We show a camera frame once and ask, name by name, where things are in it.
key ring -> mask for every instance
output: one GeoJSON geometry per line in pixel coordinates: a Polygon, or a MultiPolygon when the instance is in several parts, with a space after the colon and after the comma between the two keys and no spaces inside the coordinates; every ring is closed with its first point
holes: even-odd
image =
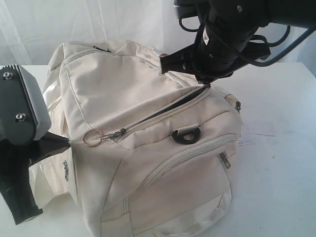
{"type": "Polygon", "coordinates": [[[83,136],[83,138],[82,138],[82,141],[83,141],[83,143],[87,146],[87,147],[97,147],[97,146],[99,146],[101,143],[102,143],[102,138],[104,137],[104,135],[103,135],[103,133],[101,132],[101,131],[99,131],[99,130],[97,130],[97,129],[92,129],[92,130],[90,130],[90,131],[87,131],[85,134],[84,134],[84,136],[83,136]],[[89,134],[91,134],[91,133],[96,133],[96,134],[99,134],[100,135],[100,138],[99,138],[99,140],[98,140],[98,142],[97,143],[90,143],[88,140],[87,140],[87,136],[89,135],[89,134]]]}

bolt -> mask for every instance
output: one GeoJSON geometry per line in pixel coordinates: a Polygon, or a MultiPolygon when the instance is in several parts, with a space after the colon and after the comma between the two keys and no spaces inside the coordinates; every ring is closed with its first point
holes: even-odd
{"type": "Polygon", "coordinates": [[[239,13],[242,12],[242,7],[240,5],[237,6],[237,10],[239,11],[239,13]]]}
{"type": "Polygon", "coordinates": [[[3,73],[3,76],[4,76],[4,79],[11,80],[13,77],[13,74],[9,73],[9,72],[5,72],[5,73],[3,73]]]}
{"type": "Polygon", "coordinates": [[[19,121],[19,122],[24,122],[26,119],[26,115],[25,114],[17,114],[15,116],[15,118],[19,121]]]}

white table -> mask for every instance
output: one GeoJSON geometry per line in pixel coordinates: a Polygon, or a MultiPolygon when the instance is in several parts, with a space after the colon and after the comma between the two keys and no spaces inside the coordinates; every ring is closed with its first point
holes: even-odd
{"type": "MultiPolygon", "coordinates": [[[[43,85],[46,66],[26,67],[43,85]]],[[[216,85],[242,102],[244,120],[272,121],[276,137],[239,147],[239,177],[227,213],[200,237],[316,237],[316,78],[300,63],[248,66],[216,85]]],[[[89,237],[70,197],[15,226],[0,197],[0,236],[89,237]]]]}

backpack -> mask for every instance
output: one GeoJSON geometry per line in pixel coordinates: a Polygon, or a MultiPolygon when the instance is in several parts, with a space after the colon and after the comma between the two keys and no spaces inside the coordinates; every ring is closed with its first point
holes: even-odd
{"type": "Polygon", "coordinates": [[[31,187],[39,206],[70,193],[94,237],[195,236],[232,201],[240,102],[162,75],[160,55],[132,41],[71,42],[49,62],[50,132],[72,147],[31,167],[31,187]]]}

white curtain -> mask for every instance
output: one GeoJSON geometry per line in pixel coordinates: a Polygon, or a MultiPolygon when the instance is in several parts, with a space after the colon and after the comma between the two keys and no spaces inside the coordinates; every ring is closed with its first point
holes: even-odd
{"type": "MultiPolygon", "coordinates": [[[[198,26],[197,19],[184,23],[198,26]]],[[[260,33],[276,41],[285,29],[270,24],[260,33]]],[[[302,32],[294,28],[273,55],[302,32]]],[[[179,27],[173,0],[0,0],[0,65],[47,64],[57,45],[68,41],[134,40],[172,53],[194,38],[179,27]]],[[[311,36],[284,61],[303,62],[315,75],[315,40],[311,36]]]]}

